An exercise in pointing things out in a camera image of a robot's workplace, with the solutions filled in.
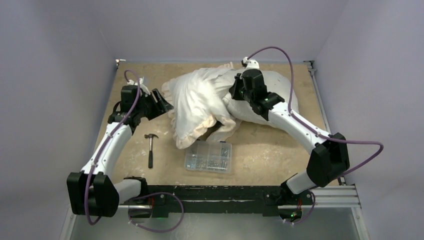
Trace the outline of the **dark green cream-frilled pillowcase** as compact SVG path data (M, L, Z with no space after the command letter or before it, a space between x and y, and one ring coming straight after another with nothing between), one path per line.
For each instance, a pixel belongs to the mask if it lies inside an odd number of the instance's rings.
M178 149L190 147L217 123L221 125L206 141L225 141L240 127L241 121L228 112L223 100L234 83L225 74L234 72L230 62L196 69L162 85L164 99L173 106L168 117Z

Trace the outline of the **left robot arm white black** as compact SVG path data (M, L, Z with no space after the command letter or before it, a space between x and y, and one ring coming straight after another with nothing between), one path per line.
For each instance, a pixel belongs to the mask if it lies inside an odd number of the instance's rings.
M156 88L146 93L136 85L122 87L120 101L113 106L99 146L87 164L66 179L70 207L75 215L110 218L125 201L131 199L138 205L148 201L145 178L130 176L114 184L110 175L141 119L153 120L173 108Z

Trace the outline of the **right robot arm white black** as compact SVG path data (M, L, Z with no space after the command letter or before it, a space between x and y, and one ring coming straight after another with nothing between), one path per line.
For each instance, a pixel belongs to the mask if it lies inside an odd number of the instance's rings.
M280 198L284 202L294 203L302 192L325 187L349 169L348 149L342 134L323 131L291 110L283 97L268 91L259 69L246 69L234 78L229 89L231 98L247 102L256 115L287 132L309 153L306 170L280 185Z

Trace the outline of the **white pillow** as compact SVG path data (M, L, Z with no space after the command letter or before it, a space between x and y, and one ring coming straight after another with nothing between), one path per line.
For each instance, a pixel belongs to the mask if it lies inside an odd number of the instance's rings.
M218 93L226 107L227 111L236 119L251 122L260 125L268 125L276 128L271 122L271 111L276 104L285 103L283 108L289 112L299 113L299 101L292 89L292 82L287 77L276 71L261 70L264 78L264 83L267 87L268 96L265 100L260 100L257 103L248 103L244 100L234 100L229 93L230 87L235 82L235 76L247 69L231 70L225 73L218 79L224 84L223 87L217 88Z

